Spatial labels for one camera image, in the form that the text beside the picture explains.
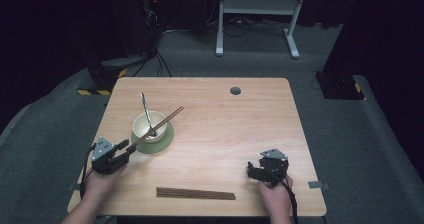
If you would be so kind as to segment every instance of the wooden chopsticks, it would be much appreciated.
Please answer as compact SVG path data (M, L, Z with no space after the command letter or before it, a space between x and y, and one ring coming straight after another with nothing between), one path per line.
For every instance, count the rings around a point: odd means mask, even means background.
M173 113L171 113L171 115L167 116L165 119L163 119L161 122L159 122L159 124L157 124L152 129L150 129L149 131L147 131L146 134L144 134L143 136L141 136L140 138L138 138L137 141L135 141L133 144L131 144L127 148L127 150L128 149L131 149L131 148L135 148L138 144L142 143L144 140L146 140L146 138L148 136L150 136L153 132L157 131L165 123L169 122L169 120L171 120L174 116L176 116L178 113L180 113L183 109L184 109L184 107L183 106L180 106L177 110L175 110Z
M231 192L202 191L191 189L178 189L156 187L157 197L194 198L194 199L218 199L235 200L236 196Z

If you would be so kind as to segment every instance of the bowl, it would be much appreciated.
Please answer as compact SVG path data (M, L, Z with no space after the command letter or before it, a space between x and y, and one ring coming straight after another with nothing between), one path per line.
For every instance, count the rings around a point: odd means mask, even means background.
M150 121L152 122L152 127L155 127L159 122L161 122L163 119L165 119L165 116L157 111L149 111ZM157 135L155 137L149 136L144 140L146 143L155 143L160 141L163 136L165 136L166 133L166 127L168 123L163 124L163 126L159 127L158 130L156 130ZM144 134L146 134L150 129L149 121L147 120L146 113L143 112L141 115L139 115L133 123L133 133L138 137L142 137Z

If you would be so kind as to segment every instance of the metal stand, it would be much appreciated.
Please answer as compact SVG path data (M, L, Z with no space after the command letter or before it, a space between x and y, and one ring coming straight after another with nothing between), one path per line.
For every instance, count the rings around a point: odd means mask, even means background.
M294 59L298 59L300 55L293 39L293 31L302 3L303 0L220 0L216 55L224 55L224 13L291 15L290 27L289 29L284 29L284 36L289 45L291 56Z

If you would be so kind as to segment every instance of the wooden table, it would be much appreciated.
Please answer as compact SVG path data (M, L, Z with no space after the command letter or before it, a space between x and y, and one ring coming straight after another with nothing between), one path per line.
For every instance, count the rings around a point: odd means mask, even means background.
M232 87L241 90L230 93ZM323 216L317 176L290 85L283 78L130 78L118 80L100 123L100 136L112 143L130 139L134 119L149 109L168 116L175 136L156 154L135 152L101 215L265 216L257 181L247 162L259 167L260 152L277 148L288 155L299 216ZM236 200L156 197L156 187L232 192ZM68 211L80 201L75 191Z

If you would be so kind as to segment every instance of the green plate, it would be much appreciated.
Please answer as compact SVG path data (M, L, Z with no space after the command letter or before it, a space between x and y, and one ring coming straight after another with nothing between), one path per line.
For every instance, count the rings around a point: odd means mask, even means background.
M167 148L169 144L171 144L173 138L174 138L174 127L171 125L170 122L168 122L165 136L163 136L160 141L155 143L142 142L137 145L137 151L144 154L158 153L160 151L165 150L165 148ZM136 142L137 139L138 137L134 134L134 132L132 132L131 143Z

